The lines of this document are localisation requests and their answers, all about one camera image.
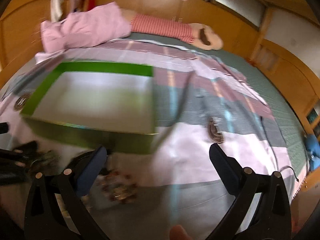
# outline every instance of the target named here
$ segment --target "brown patch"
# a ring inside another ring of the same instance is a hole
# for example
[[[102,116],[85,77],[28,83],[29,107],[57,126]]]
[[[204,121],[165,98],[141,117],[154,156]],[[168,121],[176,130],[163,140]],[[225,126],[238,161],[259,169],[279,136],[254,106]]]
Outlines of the brown patch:
[[[200,40],[203,42],[204,45],[211,45],[210,41],[207,40],[207,36],[205,36],[204,28],[200,30]]]

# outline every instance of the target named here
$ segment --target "folded pink blanket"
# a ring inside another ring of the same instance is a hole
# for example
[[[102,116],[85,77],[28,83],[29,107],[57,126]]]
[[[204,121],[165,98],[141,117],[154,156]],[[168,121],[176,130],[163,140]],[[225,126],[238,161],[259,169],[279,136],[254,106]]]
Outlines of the folded pink blanket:
[[[97,6],[88,12],[70,13],[61,22],[41,23],[42,44],[48,53],[61,49],[93,47],[129,36],[130,33],[130,22],[122,17],[115,2]]]

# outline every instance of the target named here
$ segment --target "wooden bed frame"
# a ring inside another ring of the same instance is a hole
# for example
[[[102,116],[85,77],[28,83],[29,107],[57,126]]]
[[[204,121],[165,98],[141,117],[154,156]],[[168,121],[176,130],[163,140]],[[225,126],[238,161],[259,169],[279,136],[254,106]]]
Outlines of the wooden bed frame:
[[[82,1],[85,10],[88,0]],[[211,26],[222,37],[223,49],[244,58],[253,55],[253,65],[282,93],[307,133],[313,133],[320,122],[320,116],[311,124],[306,118],[320,98],[318,77],[289,51],[263,39],[272,10],[266,12],[264,24],[257,31],[230,12],[203,0],[96,0],[96,3],[111,1],[139,13]],[[67,15],[68,0],[63,8]],[[44,20],[50,20],[50,0],[12,0],[8,5],[0,18],[0,88],[37,52],[43,51],[39,25]]]

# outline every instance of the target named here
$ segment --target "white wall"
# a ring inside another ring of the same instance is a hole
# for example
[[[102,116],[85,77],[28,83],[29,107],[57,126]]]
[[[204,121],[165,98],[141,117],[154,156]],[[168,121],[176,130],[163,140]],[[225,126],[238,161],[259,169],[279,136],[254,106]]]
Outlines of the white wall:
[[[287,49],[320,77],[320,29],[292,13],[276,10],[265,39]]]

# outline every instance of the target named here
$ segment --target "human thumb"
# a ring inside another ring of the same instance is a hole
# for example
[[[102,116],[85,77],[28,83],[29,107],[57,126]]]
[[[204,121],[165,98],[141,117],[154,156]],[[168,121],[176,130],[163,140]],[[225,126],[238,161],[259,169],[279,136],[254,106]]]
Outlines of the human thumb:
[[[192,240],[181,225],[176,225],[171,228],[169,233],[170,240]]]

